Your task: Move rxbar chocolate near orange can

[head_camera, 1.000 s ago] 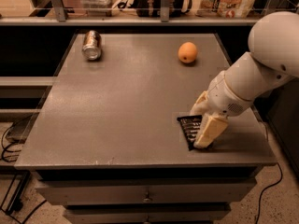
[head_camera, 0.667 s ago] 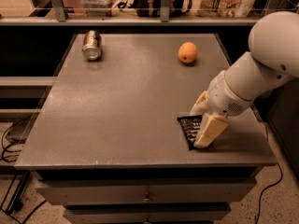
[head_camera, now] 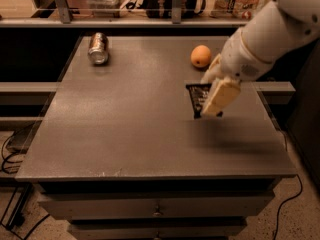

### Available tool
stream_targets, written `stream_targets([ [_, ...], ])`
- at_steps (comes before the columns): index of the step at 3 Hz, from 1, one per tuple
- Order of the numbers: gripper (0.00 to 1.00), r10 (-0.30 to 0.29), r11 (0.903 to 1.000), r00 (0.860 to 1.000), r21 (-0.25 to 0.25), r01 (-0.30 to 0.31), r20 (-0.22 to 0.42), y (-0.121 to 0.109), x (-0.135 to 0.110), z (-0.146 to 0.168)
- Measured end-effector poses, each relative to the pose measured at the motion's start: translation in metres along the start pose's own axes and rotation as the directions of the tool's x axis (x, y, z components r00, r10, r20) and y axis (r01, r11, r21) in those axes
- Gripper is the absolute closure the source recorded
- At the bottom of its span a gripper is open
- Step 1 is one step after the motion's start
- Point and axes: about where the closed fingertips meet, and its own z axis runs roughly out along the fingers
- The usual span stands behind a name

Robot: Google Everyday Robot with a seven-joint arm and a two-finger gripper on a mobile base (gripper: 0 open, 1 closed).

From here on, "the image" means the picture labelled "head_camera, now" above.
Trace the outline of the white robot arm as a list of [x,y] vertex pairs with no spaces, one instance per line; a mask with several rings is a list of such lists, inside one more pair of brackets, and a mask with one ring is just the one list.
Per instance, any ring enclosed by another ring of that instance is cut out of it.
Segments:
[[226,41],[201,79],[211,88],[202,107],[216,116],[233,102],[241,84],[265,75],[288,52],[320,36],[320,0],[273,0]]

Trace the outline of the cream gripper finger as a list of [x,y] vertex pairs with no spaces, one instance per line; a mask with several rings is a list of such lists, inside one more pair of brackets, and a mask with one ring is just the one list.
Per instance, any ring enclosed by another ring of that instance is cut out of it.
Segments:
[[209,68],[200,80],[201,84],[212,83],[215,79],[221,78],[221,54],[218,54],[211,62]]
[[230,77],[216,79],[212,83],[201,114],[204,116],[217,116],[239,96],[240,92],[241,84],[239,81]]

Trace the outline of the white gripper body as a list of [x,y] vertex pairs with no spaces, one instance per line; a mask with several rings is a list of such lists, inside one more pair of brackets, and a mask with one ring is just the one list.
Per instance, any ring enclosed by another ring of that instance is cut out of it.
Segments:
[[225,76],[241,81],[256,81],[266,74],[274,63],[265,62],[254,55],[243,39],[242,28],[239,28],[224,44],[220,65]]

